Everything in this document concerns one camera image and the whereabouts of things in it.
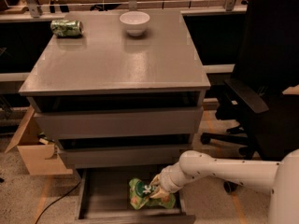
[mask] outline white bowl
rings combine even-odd
[[[128,11],[120,16],[121,23],[129,35],[142,35],[148,27],[150,15],[142,11]]]

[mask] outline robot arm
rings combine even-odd
[[[214,159],[187,151],[177,163],[164,168],[151,184],[158,185],[160,194],[165,195],[205,176],[215,176],[271,195],[269,224],[294,224],[299,219],[298,170],[299,150],[281,162]]]

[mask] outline floor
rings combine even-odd
[[[219,141],[203,146],[199,141],[202,132],[225,133],[232,126],[233,121],[216,121],[214,111],[205,111],[199,133],[194,137],[194,149],[212,157],[239,158],[237,146]],[[10,134],[0,136],[0,177],[5,179],[0,183],[0,223],[34,224],[50,203],[75,187],[79,180],[72,175],[29,176],[18,149],[4,154],[10,137]],[[53,204],[37,223],[73,223],[78,193],[79,188]],[[222,180],[205,177],[186,186],[183,193],[187,214],[196,215],[195,224],[267,223],[269,197],[256,191],[238,187],[234,194],[228,195]]]

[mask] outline open drawer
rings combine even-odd
[[[135,210],[130,205],[129,181],[138,177],[149,183],[162,168],[144,165],[83,170],[74,223],[192,224],[195,216],[186,215],[182,192],[176,193],[172,209],[144,206]]]
[[[18,130],[13,135],[6,153],[17,147],[30,175],[71,175],[56,154],[55,145],[39,143],[40,128],[34,119],[34,109],[29,106]]]

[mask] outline office chair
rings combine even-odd
[[[210,139],[245,145],[245,159],[256,151],[262,160],[281,161],[299,148],[299,95],[284,95],[299,84],[299,0],[249,0],[235,68],[224,80],[217,119],[240,124],[229,135]],[[231,135],[236,133],[245,136]]]

